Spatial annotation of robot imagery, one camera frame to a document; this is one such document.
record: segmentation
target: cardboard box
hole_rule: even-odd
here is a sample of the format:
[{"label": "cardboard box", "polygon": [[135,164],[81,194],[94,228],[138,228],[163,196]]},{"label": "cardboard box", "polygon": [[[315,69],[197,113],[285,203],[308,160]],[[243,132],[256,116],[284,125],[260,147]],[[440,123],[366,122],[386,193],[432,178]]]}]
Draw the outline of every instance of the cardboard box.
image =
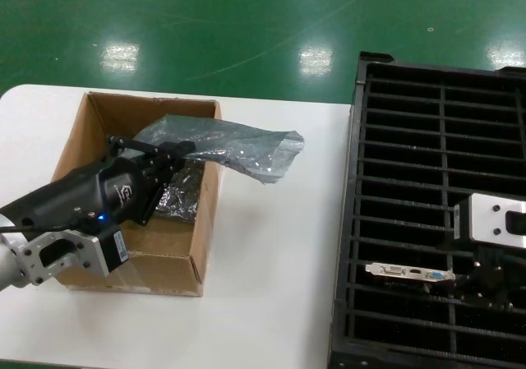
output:
[{"label": "cardboard box", "polygon": [[[215,101],[86,94],[53,180],[102,157],[107,134],[132,138],[166,114],[221,118]],[[122,234],[130,256],[126,264],[107,278],[70,268],[58,281],[74,289],[201,296],[220,169],[218,164],[205,164],[195,225],[156,217],[146,227],[124,223]]]}]

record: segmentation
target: black crate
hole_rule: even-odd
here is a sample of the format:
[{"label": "black crate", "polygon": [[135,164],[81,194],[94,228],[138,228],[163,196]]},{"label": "black crate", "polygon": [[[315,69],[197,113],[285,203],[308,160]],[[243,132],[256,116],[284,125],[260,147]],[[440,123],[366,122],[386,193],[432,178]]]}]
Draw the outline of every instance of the black crate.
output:
[{"label": "black crate", "polygon": [[373,261],[465,274],[437,248],[474,192],[526,196],[526,74],[409,65],[362,53],[348,157],[330,367],[526,367],[526,292],[514,308],[379,284]]}]

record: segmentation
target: robotic arm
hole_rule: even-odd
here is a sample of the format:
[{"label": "robotic arm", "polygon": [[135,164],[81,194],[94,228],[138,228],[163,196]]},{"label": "robotic arm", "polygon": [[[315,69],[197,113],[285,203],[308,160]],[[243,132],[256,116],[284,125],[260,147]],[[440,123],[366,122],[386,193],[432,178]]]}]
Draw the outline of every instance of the robotic arm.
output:
[{"label": "robotic arm", "polygon": [[[119,157],[124,149],[142,153]],[[39,285],[71,266],[107,276],[128,259],[120,224],[147,225],[192,142],[147,145],[112,136],[100,161],[0,209],[0,291]]]},{"label": "robotic arm", "polygon": [[457,298],[512,308],[509,293],[526,286],[526,202],[472,194],[454,207],[451,248],[473,253],[473,272],[456,280]]}]

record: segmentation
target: white table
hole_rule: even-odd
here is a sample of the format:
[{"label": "white table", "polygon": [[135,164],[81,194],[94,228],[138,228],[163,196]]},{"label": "white table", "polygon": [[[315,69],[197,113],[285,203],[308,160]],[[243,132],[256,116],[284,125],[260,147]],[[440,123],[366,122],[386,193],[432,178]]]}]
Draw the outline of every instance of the white table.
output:
[{"label": "white table", "polygon": [[[0,205],[46,183],[82,95],[21,85],[0,99]],[[203,298],[66,290],[0,293],[0,359],[84,367],[325,367],[350,107],[200,95],[225,120],[296,130],[305,150],[262,185],[225,170]]]}]

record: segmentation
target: metal plate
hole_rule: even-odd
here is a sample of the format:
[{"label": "metal plate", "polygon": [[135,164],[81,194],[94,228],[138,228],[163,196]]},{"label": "metal plate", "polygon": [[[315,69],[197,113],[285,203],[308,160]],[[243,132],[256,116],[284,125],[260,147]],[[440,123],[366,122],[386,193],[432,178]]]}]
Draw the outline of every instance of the metal plate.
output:
[{"label": "metal plate", "polygon": [[[3,214],[0,214],[1,226],[14,226],[14,224]],[[67,240],[72,243],[74,249],[55,262],[44,266],[40,260],[40,252],[58,240]],[[22,233],[0,233],[0,241],[6,244],[16,256],[16,263],[25,275],[25,280],[33,285],[39,285],[47,279],[51,279],[63,270],[75,266],[86,268],[90,273],[105,277],[109,274],[106,260],[97,237],[90,236],[78,231],[65,230],[62,232],[47,232],[38,236],[31,242],[27,242]]]},{"label": "metal plate", "polygon": [[[501,209],[494,211],[494,205],[499,205]],[[505,224],[507,211],[526,213],[525,202],[498,196],[473,194],[469,198],[469,209],[469,232],[474,242],[526,248],[526,236],[508,233]],[[493,232],[497,228],[501,231],[498,235]]]},{"label": "metal plate", "polygon": [[437,281],[454,280],[451,270],[435,270],[418,268],[416,266],[403,266],[392,264],[381,264],[374,262],[365,265],[365,271],[377,276],[395,277],[398,279],[411,279],[436,283]]}]

